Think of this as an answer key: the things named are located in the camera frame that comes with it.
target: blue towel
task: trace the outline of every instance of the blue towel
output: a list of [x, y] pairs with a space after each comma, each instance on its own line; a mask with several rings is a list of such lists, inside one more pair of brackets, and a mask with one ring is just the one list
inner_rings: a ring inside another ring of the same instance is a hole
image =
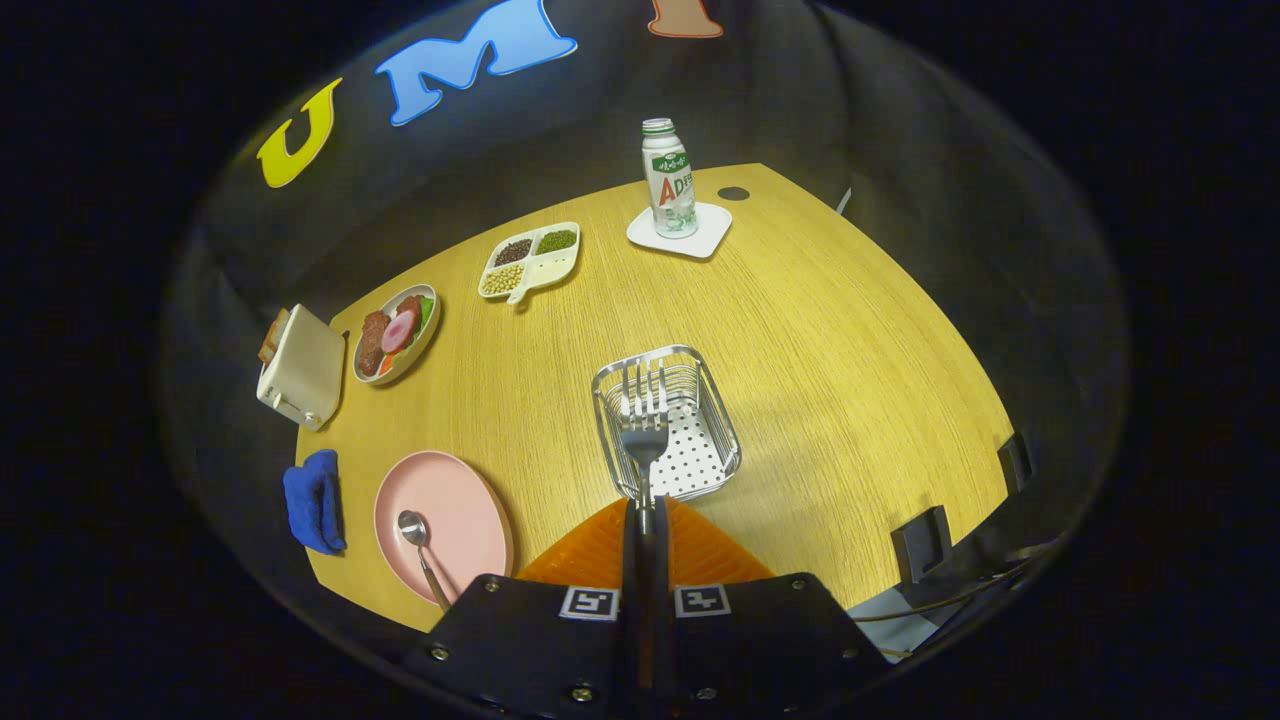
[[301, 468], [285, 470], [284, 505], [289, 509], [289, 529], [298, 542], [325, 555], [346, 550], [338, 518], [337, 452], [317, 450]]

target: metal wire basket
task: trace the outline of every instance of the metal wire basket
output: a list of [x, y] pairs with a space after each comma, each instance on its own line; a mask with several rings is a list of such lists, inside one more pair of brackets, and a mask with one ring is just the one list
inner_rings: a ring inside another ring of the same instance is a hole
[[703, 356], [687, 345], [659, 347], [611, 363], [591, 380], [595, 429], [600, 434], [604, 461], [613, 486], [632, 500], [640, 492], [640, 475], [622, 448], [622, 369], [645, 361], [657, 368], [663, 361], [667, 377], [667, 452], [649, 469], [653, 497], [668, 495], [686, 500], [718, 489], [742, 464], [742, 448], [724, 410], [716, 380]]

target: white toaster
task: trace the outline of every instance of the white toaster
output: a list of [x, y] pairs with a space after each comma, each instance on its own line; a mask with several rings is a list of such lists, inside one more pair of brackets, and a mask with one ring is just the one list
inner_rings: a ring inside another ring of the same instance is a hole
[[257, 398], [308, 430], [319, 430], [342, 396], [347, 341], [302, 305], [294, 305], [275, 356], [257, 374]]

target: beans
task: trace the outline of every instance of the beans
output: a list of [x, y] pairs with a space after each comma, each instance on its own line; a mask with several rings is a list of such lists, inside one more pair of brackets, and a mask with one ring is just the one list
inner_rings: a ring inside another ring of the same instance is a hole
[[529, 246], [532, 243], [532, 238], [517, 240], [507, 247], [503, 247], [502, 251], [498, 252], [498, 258], [494, 259], [493, 266], [497, 268], [499, 265], [506, 265], [507, 263], [515, 263], [525, 255], [529, 255]]
[[498, 268], [490, 272], [484, 278], [484, 283], [480, 284], [480, 290], [485, 295], [495, 295], [500, 292], [511, 292], [516, 290], [520, 284], [520, 278], [525, 274], [524, 265], [511, 265], [507, 268]]
[[538, 243], [538, 254], [554, 252], [556, 250], [564, 250], [566, 247], [572, 247], [577, 242], [577, 237], [573, 231], [556, 231], [549, 232], [543, 236], [543, 240]]

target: white coaster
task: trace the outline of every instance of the white coaster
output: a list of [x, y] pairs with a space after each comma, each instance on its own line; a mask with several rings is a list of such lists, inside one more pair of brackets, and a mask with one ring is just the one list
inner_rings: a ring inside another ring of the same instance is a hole
[[719, 247], [719, 241], [728, 232], [728, 225], [733, 222], [733, 215], [719, 205], [710, 202], [698, 202], [698, 232], [680, 240], [662, 237], [653, 228], [653, 208], [645, 208], [636, 219], [627, 225], [627, 240], [636, 245], [666, 250], [667, 252], [680, 252], [694, 258], [710, 258], [712, 252]]

